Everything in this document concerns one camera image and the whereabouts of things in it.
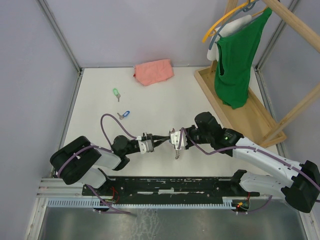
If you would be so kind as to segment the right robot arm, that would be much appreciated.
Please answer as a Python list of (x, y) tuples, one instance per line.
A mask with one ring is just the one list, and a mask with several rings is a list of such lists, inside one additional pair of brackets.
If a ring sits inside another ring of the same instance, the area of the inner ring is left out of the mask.
[(234, 195), (257, 192), (277, 196), (303, 213), (310, 213), (319, 202), (320, 171), (315, 163), (309, 160), (300, 163), (266, 150), (242, 133), (221, 127), (210, 112), (198, 114), (194, 121), (191, 127), (180, 130), (186, 138), (186, 148), (209, 144), (213, 151), (205, 152), (205, 155), (226, 154), (267, 173), (257, 175), (247, 170), (238, 171), (239, 178), (229, 183)]

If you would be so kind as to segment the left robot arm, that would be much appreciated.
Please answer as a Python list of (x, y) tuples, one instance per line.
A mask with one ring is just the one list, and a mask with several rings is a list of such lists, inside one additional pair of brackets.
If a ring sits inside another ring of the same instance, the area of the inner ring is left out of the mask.
[(120, 171), (130, 162), (128, 155), (153, 152), (169, 139), (169, 136), (151, 133), (144, 133), (131, 140), (124, 135), (118, 135), (109, 150), (92, 144), (85, 136), (80, 136), (55, 152), (49, 161), (57, 177), (66, 185), (82, 183), (93, 187), (99, 195), (106, 195), (111, 189), (111, 183), (100, 170), (93, 168), (94, 165)]

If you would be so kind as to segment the metal key organizer red handle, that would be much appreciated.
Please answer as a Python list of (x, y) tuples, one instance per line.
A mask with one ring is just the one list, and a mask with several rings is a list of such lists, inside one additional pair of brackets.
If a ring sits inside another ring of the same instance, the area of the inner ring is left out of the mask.
[(168, 140), (175, 150), (175, 159), (178, 160), (180, 157), (180, 149), (182, 146), (182, 133), (181, 131), (176, 131), (174, 128), (169, 131), (170, 139)]

